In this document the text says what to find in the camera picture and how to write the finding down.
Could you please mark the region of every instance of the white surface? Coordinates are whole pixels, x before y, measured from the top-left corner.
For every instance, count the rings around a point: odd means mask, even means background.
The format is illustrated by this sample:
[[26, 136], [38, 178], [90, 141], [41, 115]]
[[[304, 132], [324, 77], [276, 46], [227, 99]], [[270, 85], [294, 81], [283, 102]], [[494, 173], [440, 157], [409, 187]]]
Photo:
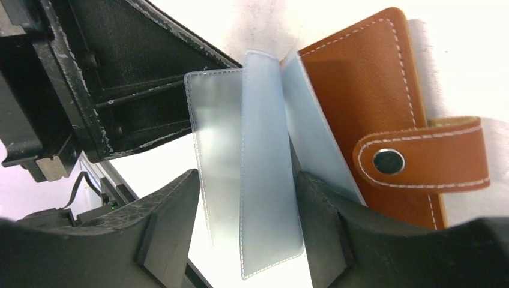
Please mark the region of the white surface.
[[[428, 117], [483, 117], [492, 186], [444, 196], [450, 224], [483, 215], [509, 215], [509, 113], [507, 67], [509, 2], [152, 0], [192, 31], [242, 62], [246, 49], [280, 59], [321, 38], [395, 6], [410, 19]], [[132, 188], [148, 194], [196, 167], [191, 136], [144, 154], [113, 161]], [[305, 256], [242, 282], [236, 258], [206, 245], [198, 207], [190, 257], [214, 287], [310, 287]]]
[[[3, 161], [6, 155], [5, 146], [0, 142], [0, 161]], [[21, 166], [0, 166], [0, 218], [15, 221], [41, 210], [64, 207], [69, 201], [79, 172], [81, 169], [77, 164], [69, 178], [36, 183], [30, 173]], [[101, 199], [83, 180], [70, 206], [74, 217], [99, 206]]]

